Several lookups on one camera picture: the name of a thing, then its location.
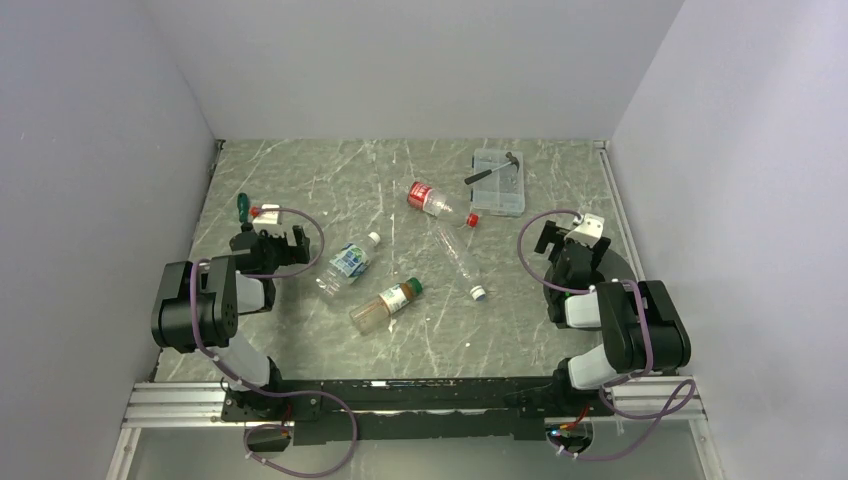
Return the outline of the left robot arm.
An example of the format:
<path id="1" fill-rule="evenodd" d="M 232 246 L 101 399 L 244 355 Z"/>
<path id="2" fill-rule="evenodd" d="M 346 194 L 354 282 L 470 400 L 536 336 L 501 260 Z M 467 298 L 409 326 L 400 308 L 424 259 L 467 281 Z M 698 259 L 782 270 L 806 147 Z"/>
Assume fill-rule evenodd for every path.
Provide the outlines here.
<path id="1" fill-rule="evenodd" d="M 154 303 L 151 333 L 162 349 L 198 353 L 210 360 L 232 391 L 249 391 L 248 407 L 264 420 L 279 417 L 287 392 L 279 369 L 239 331 L 243 315 L 272 310 L 281 267 L 307 265 L 310 239 L 301 226 L 285 233 L 256 230 L 249 223 L 229 241 L 230 252 L 208 262 L 172 262 L 164 267 Z"/>

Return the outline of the blue label water bottle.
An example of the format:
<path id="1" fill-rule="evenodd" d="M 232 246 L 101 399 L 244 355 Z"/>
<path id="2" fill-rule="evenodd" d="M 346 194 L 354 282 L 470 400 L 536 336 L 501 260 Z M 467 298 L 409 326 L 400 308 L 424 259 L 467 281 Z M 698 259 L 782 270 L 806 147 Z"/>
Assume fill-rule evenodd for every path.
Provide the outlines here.
<path id="1" fill-rule="evenodd" d="M 325 298 L 338 297 L 371 266 L 380 244 L 372 246 L 367 238 L 368 233 L 347 238 L 322 267 L 316 278 L 316 285 Z"/>

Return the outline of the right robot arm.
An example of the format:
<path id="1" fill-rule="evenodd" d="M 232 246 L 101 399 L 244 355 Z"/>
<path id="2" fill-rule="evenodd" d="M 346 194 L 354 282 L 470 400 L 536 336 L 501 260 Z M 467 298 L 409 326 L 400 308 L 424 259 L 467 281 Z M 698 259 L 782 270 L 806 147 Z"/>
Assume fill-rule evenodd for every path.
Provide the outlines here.
<path id="1" fill-rule="evenodd" d="M 557 411 L 578 413 L 589 390 L 620 378 L 688 364 L 691 342 L 665 284 L 635 280 L 604 236 L 601 218 L 586 216 L 573 228 L 546 221 L 534 251 L 549 261 L 543 277 L 549 320 L 601 336 L 598 346 L 560 363 L 566 378 L 550 391 Z"/>

